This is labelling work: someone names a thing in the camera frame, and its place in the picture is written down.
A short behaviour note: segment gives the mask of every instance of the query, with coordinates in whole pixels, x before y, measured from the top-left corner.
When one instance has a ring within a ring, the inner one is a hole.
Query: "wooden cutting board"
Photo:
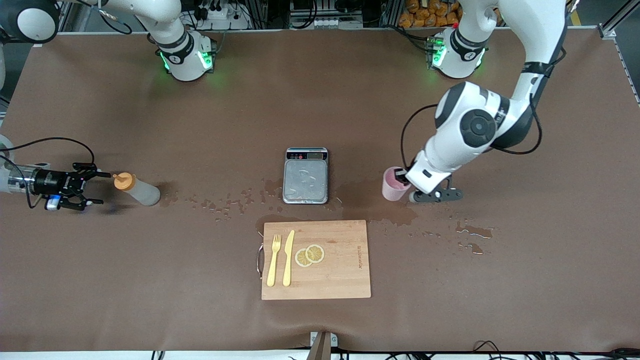
[[[287,255],[285,243],[295,231],[291,254],[291,285],[282,284]],[[280,234],[282,246],[276,259],[276,283],[267,286],[273,236]],[[320,245],[324,259],[303,268],[295,260],[298,250]],[[350,299],[371,297],[369,245],[365,220],[268,222],[264,224],[263,300]]]

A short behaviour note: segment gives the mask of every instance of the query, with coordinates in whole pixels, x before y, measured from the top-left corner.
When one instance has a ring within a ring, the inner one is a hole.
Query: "yellow fork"
[[[278,251],[280,251],[280,244],[282,238],[279,234],[273,235],[273,243],[271,244],[271,250],[273,255],[271,256],[271,264],[269,265],[269,275],[267,276],[267,286],[273,286],[276,283],[276,259],[278,258]]]

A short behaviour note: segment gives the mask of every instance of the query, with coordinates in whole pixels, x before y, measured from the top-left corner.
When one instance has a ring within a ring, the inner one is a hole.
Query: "digital scale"
[[[287,204],[324,204],[329,199],[329,151],[290,147],[284,160],[282,200]]]

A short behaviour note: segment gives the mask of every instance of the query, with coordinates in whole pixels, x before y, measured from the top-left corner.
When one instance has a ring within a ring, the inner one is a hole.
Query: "brown table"
[[[470,80],[509,95],[522,46],[510,31],[490,46]],[[33,49],[3,134],[77,138],[103,170],[164,198],[137,206],[96,181],[109,204],[48,213],[0,195],[0,350],[289,348],[318,330],[351,350],[640,347],[640,110],[612,42],[570,30],[565,47],[538,110],[541,148],[481,156],[454,175],[462,201],[421,206],[383,200],[380,175],[400,164],[408,116],[457,81],[397,33],[230,34],[216,72],[192,83],[165,74],[143,36]],[[408,156],[433,133],[427,112]],[[331,151],[326,206],[278,198],[289,146]],[[50,143],[16,159],[88,158]],[[262,223],[360,218],[370,299],[260,300]]]

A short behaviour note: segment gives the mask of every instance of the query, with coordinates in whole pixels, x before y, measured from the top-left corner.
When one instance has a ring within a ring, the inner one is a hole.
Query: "yellow knife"
[[[287,243],[284,244],[284,252],[287,254],[287,262],[284,265],[284,276],[282,277],[282,284],[284,286],[291,285],[291,250],[293,250],[293,234],[292,230],[287,238]]]

